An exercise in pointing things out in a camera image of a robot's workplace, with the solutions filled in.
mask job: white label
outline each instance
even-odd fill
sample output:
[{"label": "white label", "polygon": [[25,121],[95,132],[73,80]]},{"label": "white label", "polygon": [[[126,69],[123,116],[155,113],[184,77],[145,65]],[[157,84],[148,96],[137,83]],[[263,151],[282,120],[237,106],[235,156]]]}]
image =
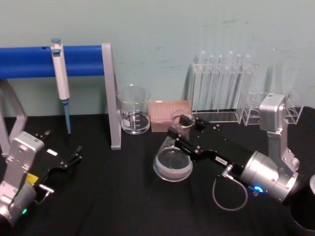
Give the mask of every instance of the white label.
[{"label": "white label", "polygon": [[57,156],[58,155],[58,153],[56,153],[55,151],[52,151],[51,149],[47,149],[47,152],[49,154],[52,154],[53,156]]},{"label": "white label", "polygon": [[223,165],[227,165],[227,161],[224,161],[222,158],[219,158],[218,156],[216,157],[216,161],[222,163]]}]

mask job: metal stand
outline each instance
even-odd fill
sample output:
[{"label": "metal stand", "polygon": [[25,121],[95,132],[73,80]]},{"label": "metal stand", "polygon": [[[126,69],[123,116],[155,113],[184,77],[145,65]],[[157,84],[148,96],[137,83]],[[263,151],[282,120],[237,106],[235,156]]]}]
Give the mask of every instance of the metal stand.
[{"label": "metal stand", "polygon": [[7,157],[10,151],[11,141],[23,131],[28,116],[26,115],[16,93],[14,92],[14,90],[12,89],[7,80],[0,80],[0,89],[3,92],[3,95],[9,100],[16,114],[16,121],[11,130],[10,135],[8,135],[4,123],[4,116],[0,109],[0,146],[3,157]]},{"label": "metal stand", "polygon": [[117,109],[115,68],[113,63],[112,46],[110,43],[102,44],[104,66],[105,91],[109,116],[109,128],[112,150],[121,149],[122,129],[119,121],[120,111]]}]

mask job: black table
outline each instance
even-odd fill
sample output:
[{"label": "black table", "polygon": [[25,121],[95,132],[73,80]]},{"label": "black table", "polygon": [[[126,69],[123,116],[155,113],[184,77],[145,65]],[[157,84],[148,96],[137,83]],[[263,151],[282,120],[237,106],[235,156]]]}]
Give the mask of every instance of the black table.
[{"label": "black table", "polygon": [[[159,179],[152,163],[165,134],[123,132],[122,150],[112,151],[106,119],[71,117],[70,139],[63,117],[29,119],[27,132],[53,131],[48,148],[66,157],[82,145],[84,160],[76,172],[67,174],[55,194],[42,205],[29,207],[15,226],[17,236],[315,235],[300,228],[289,208],[267,195],[249,193],[246,207],[237,212],[219,209],[211,190],[222,169],[212,162],[196,163],[182,182]],[[224,124],[221,129],[244,147],[268,154],[267,136],[259,126]],[[288,133],[288,146],[301,162],[299,172],[315,174],[315,110],[305,108]],[[236,207],[243,199],[243,192],[226,180],[218,182],[216,192],[227,207]]]}]

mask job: glass beaker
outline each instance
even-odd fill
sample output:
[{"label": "glass beaker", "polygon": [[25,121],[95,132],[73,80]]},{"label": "glass beaker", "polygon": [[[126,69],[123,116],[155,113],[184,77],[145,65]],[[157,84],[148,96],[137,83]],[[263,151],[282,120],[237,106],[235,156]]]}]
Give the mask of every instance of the glass beaker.
[{"label": "glass beaker", "polygon": [[[180,123],[181,115],[186,116],[185,124]],[[185,110],[177,110],[172,114],[172,126],[179,134],[189,139],[190,128],[195,123],[194,116]],[[175,146],[175,140],[167,136],[157,152],[153,169],[163,180],[178,182],[186,179],[192,172],[190,157]]]},{"label": "glass beaker", "polygon": [[150,128],[149,93],[141,86],[130,85],[117,91],[122,129],[128,134],[142,134]]}]

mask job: blue bar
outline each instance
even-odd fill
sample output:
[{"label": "blue bar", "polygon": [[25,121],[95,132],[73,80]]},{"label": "blue bar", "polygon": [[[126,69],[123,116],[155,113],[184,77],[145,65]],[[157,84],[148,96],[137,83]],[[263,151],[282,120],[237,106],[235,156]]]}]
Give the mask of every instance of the blue bar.
[{"label": "blue bar", "polygon": [[[102,47],[64,46],[68,76],[104,75]],[[0,48],[0,79],[54,77],[50,47]]]}]

